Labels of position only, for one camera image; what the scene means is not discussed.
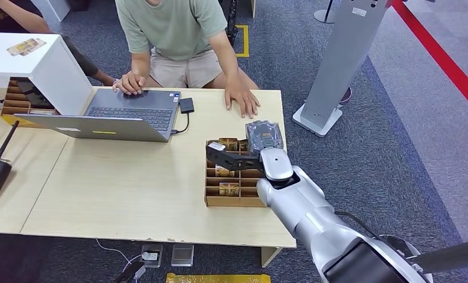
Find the person's hand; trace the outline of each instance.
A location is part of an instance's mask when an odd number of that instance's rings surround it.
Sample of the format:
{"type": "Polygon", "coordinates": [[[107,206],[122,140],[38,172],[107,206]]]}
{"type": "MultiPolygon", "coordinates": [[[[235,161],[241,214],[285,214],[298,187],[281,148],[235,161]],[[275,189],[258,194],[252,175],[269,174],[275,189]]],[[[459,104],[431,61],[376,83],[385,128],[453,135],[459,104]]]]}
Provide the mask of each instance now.
{"type": "Polygon", "coordinates": [[[115,91],[121,90],[125,94],[141,94],[142,87],[145,85],[147,78],[137,75],[132,71],[129,71],[127,74],[123,75],[120,80],[117,80],[112,85],[112,89],[115,91]]]}
{"type": "Polygon", "coordinates": [[[260,107],[260,102],[238,78],[227,79],[227,85],[225,86],[225,106],[227,110],[232,107],[232,100],[237,101],[239,104],[243,118],[246,113],[251,119],[254,115],[258,115],[256,107],[260,107]]]}

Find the beige shorts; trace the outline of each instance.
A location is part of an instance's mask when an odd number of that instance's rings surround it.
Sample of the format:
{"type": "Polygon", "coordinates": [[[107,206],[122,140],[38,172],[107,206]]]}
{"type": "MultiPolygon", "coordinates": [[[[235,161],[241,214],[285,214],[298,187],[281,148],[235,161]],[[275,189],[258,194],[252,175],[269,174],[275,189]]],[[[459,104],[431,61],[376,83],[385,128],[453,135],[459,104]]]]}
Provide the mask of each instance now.
{"type": "Polygon", "coordinates": [[[203,88],[221,74],[218,57],[213,50],[197,54],[188,61],[173,61],[152,49],[150,76],[162,87],[203,88]]]}

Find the green t-shirt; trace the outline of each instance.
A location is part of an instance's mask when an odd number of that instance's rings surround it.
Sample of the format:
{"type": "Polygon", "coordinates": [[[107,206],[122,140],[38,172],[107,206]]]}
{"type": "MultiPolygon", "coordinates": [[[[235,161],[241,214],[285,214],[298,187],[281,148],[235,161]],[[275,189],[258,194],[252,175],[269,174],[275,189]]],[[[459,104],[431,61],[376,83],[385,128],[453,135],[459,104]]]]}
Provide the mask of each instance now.
{"type": "Polygon", "coordinates": [[[149,50],[149,41],[166,58],[186,61],[210,50],[208,38],[225,30],[218,0],[116,0],[119,21],[131,53],[149,50]]]}

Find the light wood tabletop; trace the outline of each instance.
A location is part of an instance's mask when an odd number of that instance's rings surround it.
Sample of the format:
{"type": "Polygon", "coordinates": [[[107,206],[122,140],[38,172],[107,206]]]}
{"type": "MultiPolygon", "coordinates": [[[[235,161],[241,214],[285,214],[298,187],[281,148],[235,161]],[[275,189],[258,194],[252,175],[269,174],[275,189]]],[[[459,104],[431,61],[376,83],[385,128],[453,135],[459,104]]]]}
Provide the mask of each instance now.
{"type": "MultiPolygon", "coordinates": [[[[180,90],[194,99],[189,129],[170,143],[68,139],[21,233],[156,242],[295,247],[267,208],[208,208],[205,142],[246,136],[221,90],[180,90]]],[[[280,124],[279,91],[256,91],[258,120],[280,124]]],[[[186,125],[178,114],[175,129],[186,125]]]]}
{"type": "MultiPolygon", "coordinates": [[[[221,90],[169,90],[195,106],[189,129],[170,143],[18,128],[4,154],[13,169],[0,193],[0,233],[260,246],[263,267],[296,247],[270,209],[206,207],[206,140],[244,138],[250,120],[235,103],[225,109],[221,90]]],[[[280,91],[254,93],[262,104],[256,119],[278,122],[284,133],[280,91]]],[[[185,125],[178,114],[175,129],[185,125]]],[[[10,128],[0,118],[0,145],[10,128]]]]}
{"type": "MultiPolygon", "coordinates": [[[[0,89],[0,99],[6,89],[0,89]]],[[[0,146],[11,126],[0,118],[0,146]]],[[[67,141],[51,130],[18,128],[3,159],[12,164],[0,192],[0,233],[20,233],[67,141]]]]}

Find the yellow floor tape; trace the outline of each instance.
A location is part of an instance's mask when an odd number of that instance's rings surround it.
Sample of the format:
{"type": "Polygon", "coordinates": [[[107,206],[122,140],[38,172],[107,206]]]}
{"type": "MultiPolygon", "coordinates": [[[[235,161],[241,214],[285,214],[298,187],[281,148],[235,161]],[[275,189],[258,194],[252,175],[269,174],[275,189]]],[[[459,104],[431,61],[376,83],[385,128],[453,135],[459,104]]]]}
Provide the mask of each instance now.
{"type": "Polygon", "coordinates": [[[243,30],[243,52],[237,53],[237,57],[249,57],[249,35],[247,25],[235,25],[237,28],[243,30]]]}
{"type": "Polygon", "coordinates": [[[166,283],[270,283],[268,275],[176,275],[168,273],[166,283]]]}

